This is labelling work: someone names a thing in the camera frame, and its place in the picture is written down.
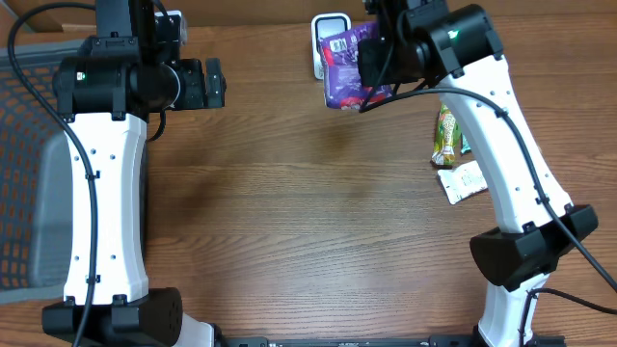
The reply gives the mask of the teal snack packet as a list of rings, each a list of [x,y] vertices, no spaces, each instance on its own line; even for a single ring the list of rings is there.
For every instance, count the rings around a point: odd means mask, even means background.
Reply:
[[[465,135],[461,136],[461,154],[465,155],[471,152],[469,141]]]

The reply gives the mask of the purple pad package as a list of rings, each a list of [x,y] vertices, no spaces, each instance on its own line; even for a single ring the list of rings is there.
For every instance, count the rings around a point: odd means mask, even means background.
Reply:
[[[319,41],[324,70],[324,98],[332,109],[359,110],[372,91],[362,85],[358,44],[377,38],[377,24],[368,22]]]

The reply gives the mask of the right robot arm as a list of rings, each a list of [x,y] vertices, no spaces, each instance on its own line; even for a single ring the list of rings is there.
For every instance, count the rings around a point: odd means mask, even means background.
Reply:
[[[472,257],[488,283],[472,346],[563,344],[531,329],[537,297],[559,259],[581,250],[598,225],[552,175],[515,97],[494,23],[480,6],[444,1],[368,1],[378,35],[360,44],[366,86],[412,84],[451,110],[483,174],[496,227],[474,236]]]

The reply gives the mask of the white tube gold cap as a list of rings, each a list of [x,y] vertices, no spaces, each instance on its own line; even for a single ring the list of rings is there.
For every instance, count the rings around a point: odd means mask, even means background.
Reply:
[[[488,189],[488,184],[476,161],[452,170],[438,170],[438,178],[452,205]]]

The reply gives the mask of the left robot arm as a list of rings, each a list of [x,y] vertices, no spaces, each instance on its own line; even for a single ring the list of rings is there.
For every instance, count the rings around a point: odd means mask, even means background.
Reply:
[[[46,334],[76,346],[202,346],[220,330],[190,317],[173,287],[153,289],[144,261],[148,118],[221,108],[218,59],[181,59],[183,15],[158,1],[99,1],[87,50],[54,77],[72,169],[72,242],[64,295]]]

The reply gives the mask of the green yellow snack packet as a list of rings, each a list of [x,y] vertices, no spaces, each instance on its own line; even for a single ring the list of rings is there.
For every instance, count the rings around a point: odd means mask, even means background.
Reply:
[[[451,110],[442,104],[436,123],[431,161],[438,167],[451,167],[456,160],[455,148],[461,132]]]

